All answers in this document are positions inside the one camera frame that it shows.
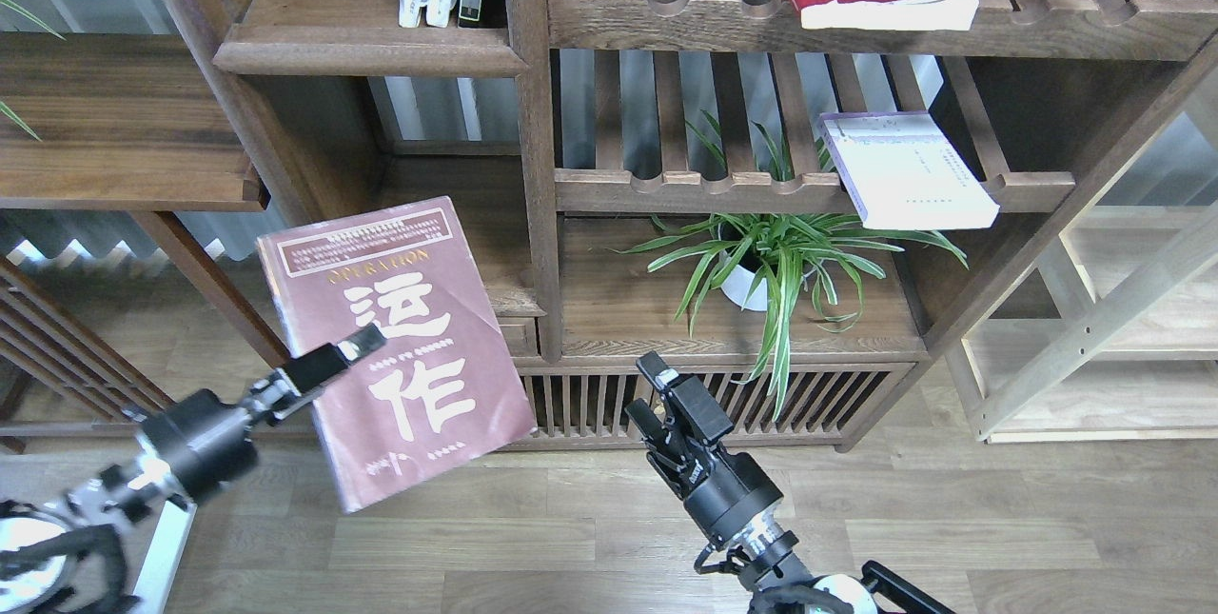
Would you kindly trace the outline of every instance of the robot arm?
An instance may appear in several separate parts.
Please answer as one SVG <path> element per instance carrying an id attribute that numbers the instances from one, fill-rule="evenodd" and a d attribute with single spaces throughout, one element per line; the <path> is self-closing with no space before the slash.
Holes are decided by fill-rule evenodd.
<path id="1" fill-rule="evenodd" d="M 52 612 L 71 596 L 76 564 L 104 558 L 107 592 L 79 614 L 127 612 L 127 563 L 119 536 L 162 501 L 202 504 L 257 465 L 250 432 L 275 426 L 312 402 L 333 376 L 385 345 L 370 324 L 257 380 L 236 404 L 201 390 L 155 415 L 135 415 L 143 452 L 34 507 L 0 504 L 0 614 Z"/>
<path id="2" fill-rule="evenodd" d="M 652 468 L 706 536 L 706 547 L 694 560 L 697 573 L 736 575 L 754 593 L 750 614 L 883 614 L 877 593 L 907 614 L 951 614 L 876 562 L 864 564 L 861 579 L 814 576 L 794 553 L 795 535 L 773 519 L 782 492 L 753 457 L 723 448 L 722 439 L 734 424 L 706 386 L 697 376 L 678 374 L 654 352 L 636 364 L 660 398 L 664 422 L 642 400 L 631 402 L 626 414 L 642 432 Z M 725 553 L 723 560 L 706 565 L 717 552 Z"/>

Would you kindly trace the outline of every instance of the wooden floor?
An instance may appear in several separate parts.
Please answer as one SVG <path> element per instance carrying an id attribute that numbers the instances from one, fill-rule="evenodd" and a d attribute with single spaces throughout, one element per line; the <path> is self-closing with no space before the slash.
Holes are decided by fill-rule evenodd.
<path id="1" fill-rule="evenodd" d="M 144 341 L 130 357 L 167 390 L 230 393 L 263 370 L 188 285 L 138 301 L 117 288 L 95 284 L 76 311 L 125 355 Z M 692 573 L 702 537 L 642 451 L 491 454 L 342 517 L 315 442 L 261 450 L 200 510 L 169 612 L 747 609 L 734 579 Z M 33 441 L 0 457 L 0 496 L 40 502 L 135 452 Z M 877 559 L 961 613 L 1218 610 L 1218 441 L 984 446 L 938 365 L 848 454 L 750 452 L 787 493 L 780 520 L 815 573 Z"/>

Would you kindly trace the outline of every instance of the spider plant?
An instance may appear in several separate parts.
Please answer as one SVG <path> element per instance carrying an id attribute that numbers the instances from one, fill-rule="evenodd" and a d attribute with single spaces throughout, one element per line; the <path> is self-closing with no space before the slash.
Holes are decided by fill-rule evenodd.
<path id="1" fill-rule="evenodd" d="M 706 112 L 704 116 L 710 119 L 711 132 L 719 136 L 721 132 L 717 121 Z M 773 140 L 765 127 L 761 124 L 756 127 L 770 150 L 770 174 L 775 179 L 778 179 L 780 174 L 793 179 L 787 141 L 781 136 L 780 140 Z M 713 141 L 692 124 L 691 128 L 713 155 L 722 158 L 722 149 L 717 141 Z M 667 246 L 686 244 L 652 259 L 647 270 L 657 272 L 677 259 L 695 259 L 693 274 L 674 314 L 674 319 L 680 319 L 680 316 L 688 312 L 691 335 L 706 294 L 722 288 L 727 275 L 739 263 L 744 263 L 745 268 L 753 267 L 754 277 L 749 296 L 765 284 L 767 306 L 761 345 L 753 370 L 744 380 L 759 379 L 766 368 L 770 368 L 766 393 L 772 393 L 775 398 L 775 420 L 782 413 L 787 400 L 787 384 L 790 376 L 790 320 L 801 292 L 808 294 L 812 309 L 823 319 L 821 328 L 840 333 L 851 328 L 864 312 L 864 278 L 885 277 L 884 268 L 873 259 L 859 255 L 860 251 L 904 252 L 905 249 L 894 241 L 910 241 L 939 246 L 967 266 L 963 251 L 944 238 L 943 233 L 865 229 L 856 214 L 715 213 L 704 221 L 681 228 L 667 227 L 657 216 L 652 216 L 652 221 L 663 235 L 621 252 L 626 255 L 654 252 Z M 834 280 L 834 270 L 840 272 L 840 275 L 853 285 L 853 295 L 857 298 L 855 312 L 829 313 L 829 308 L 839 305 L 840 298 L 838 289 L 840 277 Z"/>
<path id="2" fill-rule="evenodd" d="M 55 32 L 55 29 L 50 28 L 50 26 L 48 26 L 45 21 L 39 19 L 33 11 L 26 10 L 26 7 L 21 6 L 21 4 L 15 2 L 13 0 L 0 0 L 0 6 L 6 7 L 6 10 L 17 12 L 18 16 L 22 16 L 22 18 L 32 21 L 32 23 L 44 29 L 44 32 L 51 33 L 52 37 L 56 37 L 58 40 L 63 40 L 63 37 L 61 37 L 60 33 Z M 17 116 L 17 112 L 12 111 L 12 107 L 9 107 L 7 104 L 2 101 L 2 99 L 0 99 L 0 115 L 7 116 L 7 118 L 11 119 L 13 124 L 17 124 L 17 127 L 24 129 L 26 133 L 29 133 L 29 135 L 34 138 L 34 140 L 37 141 L 43 140 L 43 138 L 39 138 L 38 133 L 34 133 L 34 129 L 30 128 L 29 124 L 26 124 L 26 121 L 22 119 L 21 116 Z"/>

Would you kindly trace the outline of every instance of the potted plant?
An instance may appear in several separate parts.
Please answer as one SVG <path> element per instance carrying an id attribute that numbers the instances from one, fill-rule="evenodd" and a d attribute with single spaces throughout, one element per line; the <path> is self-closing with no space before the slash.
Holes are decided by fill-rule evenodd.
<path id="1" fill-rule="evenodd" d="M 708 112 L 714 134 L 720 136 L 717 121 Z M 793 179 L 790 151 L 786 140 L 775 141 L 761 124 L 755 124 L 770 151 L 770 174 L 776 180 Z M 719 141 L 704 135 L 689 124 L 703 145 L 726 166 Z M 823 146 L 821 163 L 831 168 Z M 790 375 L 790 319 L 801 292 L 806 292 L 812 309 L 822 316 L 827 331 L 845 331 L 857 322 L 865 307 L 864 278 L 883 279 L 884 268 L 859 255 L 859 251 L 904 252 L 894 241 L 914 241 L 939 246 L 961 263 L 965 253 L 939 231 L 881 231 L 862 228 L 856 214 L 709 214 L 687 227 L 671 228 L 657 216 L 652 221 L 660 236 L 632 246 L 622 253 L 653 252 L 667 246 L 678 246 L 648 263 L 647 270 L 655 272 L 677 259 L 695 259 L 693 274 L 686 285 L 674 319 L 688 311 L 689 333 L 693 335 L 698 311 L 708 294 L 727 289 L 726 294 L 742 309 L 765 311 L 765 328 L 753 370 L 745 376 L 752 381 L 761 376 L 772 363 L 767 393 L 775 396 L 773 418 L 777 420 L 787 397 Z M 856 312 L 831 314 L 828 307 L 838 305 L 839 292 L 831 272 L 840 268 L 853 284 L 859 301 Z"/>

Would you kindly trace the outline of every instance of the wooden drawer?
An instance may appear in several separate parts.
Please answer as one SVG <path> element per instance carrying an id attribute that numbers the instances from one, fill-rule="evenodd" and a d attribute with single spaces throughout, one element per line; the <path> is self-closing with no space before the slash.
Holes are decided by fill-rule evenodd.
<path id="1" fill-rule="evenodd" d="M 499 329 L 513 357 L 537 353 L 537 320 L 531 316 L 501 316 Z"/>

